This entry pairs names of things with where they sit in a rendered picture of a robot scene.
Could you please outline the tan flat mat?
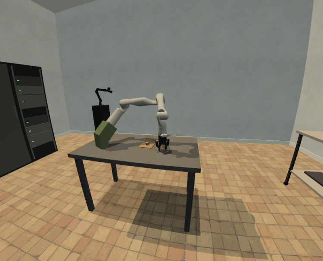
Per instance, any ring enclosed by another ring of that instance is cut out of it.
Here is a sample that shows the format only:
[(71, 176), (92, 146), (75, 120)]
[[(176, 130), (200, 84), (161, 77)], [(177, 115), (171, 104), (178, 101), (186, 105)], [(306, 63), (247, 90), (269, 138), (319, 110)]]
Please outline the tan flat mat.
[(146, 145), (146, 142), (143, 142), (139, 147), (152, 148), (154, 145), (155, 143), (149, 143), (149, 145)]

